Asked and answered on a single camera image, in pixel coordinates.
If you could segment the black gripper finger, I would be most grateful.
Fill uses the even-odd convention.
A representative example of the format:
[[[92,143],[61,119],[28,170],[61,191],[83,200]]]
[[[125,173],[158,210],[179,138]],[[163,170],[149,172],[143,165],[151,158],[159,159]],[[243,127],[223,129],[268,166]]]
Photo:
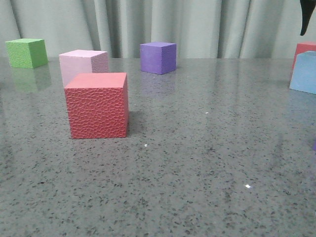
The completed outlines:
[[[300,6],[302,12],[302,27],[300,36],[304,36],[307,31],[312,13],[316,7],[316,0],[300,0]]]

